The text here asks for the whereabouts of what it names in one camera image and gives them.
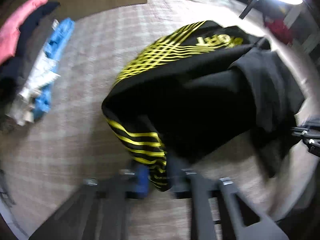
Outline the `black yellow striped sport shirt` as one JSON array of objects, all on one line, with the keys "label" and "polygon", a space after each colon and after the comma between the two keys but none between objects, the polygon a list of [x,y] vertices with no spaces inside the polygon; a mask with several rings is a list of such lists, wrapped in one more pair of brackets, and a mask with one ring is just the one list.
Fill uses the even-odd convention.
[{"label": "black yellow striped sport shirt", "polygon": [[213,21],[183,26],[117,75],[101,110],[159,191],[173,154],[193,164],[248,132],[269,177],[294,145],[302,90],[266,38]]}]

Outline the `checkered woven rug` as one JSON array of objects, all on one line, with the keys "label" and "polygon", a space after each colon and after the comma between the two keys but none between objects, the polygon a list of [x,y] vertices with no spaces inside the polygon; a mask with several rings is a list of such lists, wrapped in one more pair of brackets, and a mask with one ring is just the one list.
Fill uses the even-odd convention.
[{"label": "checkered woven rug", "polygon": [[[16,205],[10,208],[18,239],[29,236],[83,182],[104,179],[130,156],[108,126],[101,103],[121,68],[147,45],[190,23],[213,20],[267,35],[272,49],[306,92],[299,122],[319,113],[318,73],[313,63],[276,41],[263,28],[261,13],[238,18],[245,5],[235,0],[149,0],[80,19],[59,64],[52,108],[36,124],[1,134],[1,168]],[[278,219],[311,179],[318,158],[296,145],[278,178],[267,180],[246,134],[195,165],[208,178],[230,177],[241,191]],[[151,186],[146,200],[133,202],[129,239],[188,239],[187,200],[173,200]]]}]

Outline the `red cloth bag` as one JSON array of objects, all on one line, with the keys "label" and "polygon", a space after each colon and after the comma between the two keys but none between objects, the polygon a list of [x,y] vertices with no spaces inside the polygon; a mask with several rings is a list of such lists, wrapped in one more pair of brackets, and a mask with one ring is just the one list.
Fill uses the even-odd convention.
[{"label": "red cloth bag", "polygon": [[264,26],[270,30],[274,37],[285,45],[291,45],[293,37],[290,29],[282,20],[265,21]]}]

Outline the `white collared shirt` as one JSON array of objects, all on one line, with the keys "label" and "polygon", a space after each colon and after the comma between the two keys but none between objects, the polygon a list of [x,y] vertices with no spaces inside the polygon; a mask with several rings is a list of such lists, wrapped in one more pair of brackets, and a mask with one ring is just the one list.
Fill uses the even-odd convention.
[{"label": "white collared shirt", "polygon": [[6,115],[18,126],[34,122],[33,109],[35,98],[36,78],[41,75],[40,59],[44,55],[42,49],[45,42],[59,24],[53,20],[52,26],[38,26],[25,46],[23,56],[23,72],[19,80],[17,95],[10,105]]}]

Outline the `black tripod stand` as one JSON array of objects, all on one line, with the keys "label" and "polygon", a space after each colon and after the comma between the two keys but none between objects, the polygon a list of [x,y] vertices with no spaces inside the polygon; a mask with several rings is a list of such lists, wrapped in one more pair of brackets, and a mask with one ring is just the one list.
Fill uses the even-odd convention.
[{"label": "black tripod stand", "polygon": [[239,18],[243,20],[258,2],[259,0],[252,0],[239,15]]}]

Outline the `blue folded shirt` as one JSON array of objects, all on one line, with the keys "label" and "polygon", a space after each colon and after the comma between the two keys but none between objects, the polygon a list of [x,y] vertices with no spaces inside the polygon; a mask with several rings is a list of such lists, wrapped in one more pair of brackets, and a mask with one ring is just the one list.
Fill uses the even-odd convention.
[{"label": "blue folded shirt", "polygon": [[52,87],[60,77],[57,73],[62,53],[71,38],[75,22],[70,18],[62,20],[49,36],[42,49],[40,59],[41,75],[36,78],[33,117],[39,120],[51,110]]}]

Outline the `navy folded garment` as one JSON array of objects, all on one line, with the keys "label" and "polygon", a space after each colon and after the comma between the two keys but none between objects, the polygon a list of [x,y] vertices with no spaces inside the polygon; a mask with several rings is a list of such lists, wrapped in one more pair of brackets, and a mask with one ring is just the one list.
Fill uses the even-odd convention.
[{"label": "navy folded garment", "polygon": [[37,55],[52,32],[58,1],[51,1],[31,13],[19,27],[15,56],[1,65],[1,107],[12,102],[25,84]]}]

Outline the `pink folded garment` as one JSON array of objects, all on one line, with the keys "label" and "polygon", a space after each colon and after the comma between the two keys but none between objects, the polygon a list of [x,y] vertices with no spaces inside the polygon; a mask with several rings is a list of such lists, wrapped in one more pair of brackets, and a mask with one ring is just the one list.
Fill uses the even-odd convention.
[{"label": "pink folded garment", "polygon": [[48,0],[27,0],[19,6],[2,25],[0,43],[1,64],[15,56],[21,33],[19,27],[31,13],[47,2]]}]

